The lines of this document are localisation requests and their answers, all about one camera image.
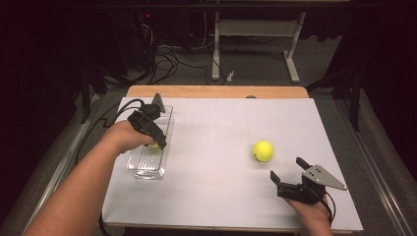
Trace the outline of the person's left hand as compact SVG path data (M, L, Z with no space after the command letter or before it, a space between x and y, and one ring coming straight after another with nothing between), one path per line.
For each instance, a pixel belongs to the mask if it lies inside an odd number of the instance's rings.
M155 144L155 140L151 136L137 132L126 120L112 125L101 139L118 154L139 146Z

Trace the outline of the black box with red light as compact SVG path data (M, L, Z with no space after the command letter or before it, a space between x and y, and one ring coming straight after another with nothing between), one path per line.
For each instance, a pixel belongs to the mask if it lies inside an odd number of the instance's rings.
M112 24L126 69L147 69L151 50L146 46L141 22L136 13L113 13Z

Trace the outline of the clear plastic tray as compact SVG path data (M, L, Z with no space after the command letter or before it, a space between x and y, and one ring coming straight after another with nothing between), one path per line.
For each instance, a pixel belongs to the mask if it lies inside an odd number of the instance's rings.
M172 111L172 106L165 106L165 112L154 121L166 136L167 146L164 150L142 146L131 151L127 169L133 171L137 179L161 180L163 178L174 126Z

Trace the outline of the black metal stand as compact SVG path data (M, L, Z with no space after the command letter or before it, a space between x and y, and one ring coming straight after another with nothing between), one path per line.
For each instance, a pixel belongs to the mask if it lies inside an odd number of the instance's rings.
M349 120L356 132L359 128L359 108L361 90L361 71L355 66L344 67L337 72L325 75L322 79L306 86L307 91L318 88L332 88L334 99L350 98Z
M95 94L106 94L107 86L104 81L104 74L97 65L83 65L80 72L81 95L82 95L82 120L85 124L90 115L90 93L93 89Z

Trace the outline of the aluminium floor rail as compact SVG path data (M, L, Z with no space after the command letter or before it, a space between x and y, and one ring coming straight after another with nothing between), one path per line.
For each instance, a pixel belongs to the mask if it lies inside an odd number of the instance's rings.
M33 194L35 190L38 190L38 194L34 197L35 205L33 210L30 211L26 228L71 171L75 163L76 152L81 149L82 139L86 136L91 125L91 116L101 101L102 98L97 94L92 97L89 103L90 114L87 116L87 121L83 123L81 101L76 99L78 110L53 142L30 179L30 186L33 187L33 190L29 191L27 196Z
M346 107L344 101L337 99L334 103L341 113L343 120L347 124L350 133L354 137L357 147L360 149L360 156L364 162L368 176L370 177L398 236L417 236L417 232L412 230L411 224L406 219L403 211L400 209L399 201L396 199L393 191L387 184L387 175L378 167L377 162L374 160L374 157L366 146L362 134L352 125L352 122L350 121L349 110Z

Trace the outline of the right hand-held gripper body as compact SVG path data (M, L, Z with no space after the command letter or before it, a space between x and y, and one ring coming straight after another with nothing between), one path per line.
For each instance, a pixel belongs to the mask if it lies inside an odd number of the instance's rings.
M312 165L302 172L299 184L288 184L276 178L277 195L279 197L314 205L321 201L327 193L327 188L346 191L345 184L336 179L320 165Z

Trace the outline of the person's right hand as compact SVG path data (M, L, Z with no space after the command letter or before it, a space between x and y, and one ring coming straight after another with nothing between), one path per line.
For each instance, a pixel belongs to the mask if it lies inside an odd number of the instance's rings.
M326 225L329 226L328 210L323 204L307 205L294 200L285 201L297 212L305 227Z

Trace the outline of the white metal desk frame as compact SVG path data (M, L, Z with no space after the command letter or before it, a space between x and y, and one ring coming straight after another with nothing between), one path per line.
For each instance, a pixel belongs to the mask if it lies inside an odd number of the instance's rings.
M214 42L212 53L211 78L220 79L220 51L219 43L222 36L271 36L290 37L288 50L282 52L291 82L298 84L300 78L294 64L293 54L304 25L306 13L299 14L297 20L267 21L267 20L222 20L218 13L214 19Z

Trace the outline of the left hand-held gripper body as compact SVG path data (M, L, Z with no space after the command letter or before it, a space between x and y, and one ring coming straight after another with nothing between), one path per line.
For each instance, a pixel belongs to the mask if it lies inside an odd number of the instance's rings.
M134 111L128 121L135 131L148 136L162 136L163 131L154 123L165 112L161 95L156 93L151 103L141 101L141 106Z

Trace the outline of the white board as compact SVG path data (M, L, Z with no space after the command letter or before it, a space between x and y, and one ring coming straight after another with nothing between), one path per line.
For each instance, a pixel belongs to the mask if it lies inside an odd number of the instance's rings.
M173 107L171 142L161 180L139 180L127 169L129 154L113 169L102 214L123 226L297 231L294 210L269 178L297 183L295 160L319 164L343 177L316 103L311 98L167 98ZM252 148L267 141L268 162Z

